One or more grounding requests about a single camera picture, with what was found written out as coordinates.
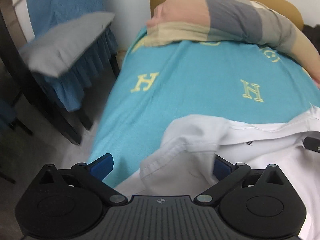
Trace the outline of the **white printed t-shirt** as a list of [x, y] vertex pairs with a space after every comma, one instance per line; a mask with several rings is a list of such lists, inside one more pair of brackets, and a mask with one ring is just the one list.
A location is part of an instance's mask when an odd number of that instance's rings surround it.
[[159, 148], [117, 186], [127, 197], [189, 195], [195, 197], [217, 183], [216, 157], [264, 169], [276, 164], [306, 206], [302, 239], [319, 239], [319, 153], [303, 140], [319, 137], [319, 108], [311, 107], [287, 123], [247, 124], [207, 115], [174, 120]]

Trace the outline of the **teal bed sheet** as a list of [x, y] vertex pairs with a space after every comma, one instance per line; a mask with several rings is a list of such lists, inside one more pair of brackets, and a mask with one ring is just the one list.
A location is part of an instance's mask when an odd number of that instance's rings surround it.
[[248, 124], [288, 122], [319, 106], [305, 70], [267, 45], [181, 41], [146, 47], [142, 29], [108, 97], [92, 153], [114, 158], [117, 186], [159, 148], [169, 124], [190, 114]]

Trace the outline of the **grey seat cushion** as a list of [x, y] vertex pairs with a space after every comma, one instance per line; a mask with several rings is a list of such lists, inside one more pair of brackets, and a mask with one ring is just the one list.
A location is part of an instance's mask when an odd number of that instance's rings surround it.
[[30, 71], [58, 78], [69, 71], [114, 17], [112, 12], [99, 11], [58, 24], [22, 47], [20, 56]]

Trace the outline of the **striped pillow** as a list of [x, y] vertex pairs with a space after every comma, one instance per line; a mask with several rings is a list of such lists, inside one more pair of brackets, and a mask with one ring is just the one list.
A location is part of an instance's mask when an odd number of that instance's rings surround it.
[[287, 17], [250, 0], [165, 0], [146, 23], [145, 45], [240, 41], [267, 45], [319, 80], [319, 52]]

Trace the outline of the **blue covered chair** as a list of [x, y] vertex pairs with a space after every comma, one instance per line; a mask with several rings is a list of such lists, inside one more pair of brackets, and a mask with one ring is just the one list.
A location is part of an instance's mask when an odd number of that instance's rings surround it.
[[103, 0], [26, 1], [35, 37], [21, 57], [48, 98], [90, 129], [82, 108], [86, 89], [105, 68], [120, 72], [114, 13], [105, 10]]

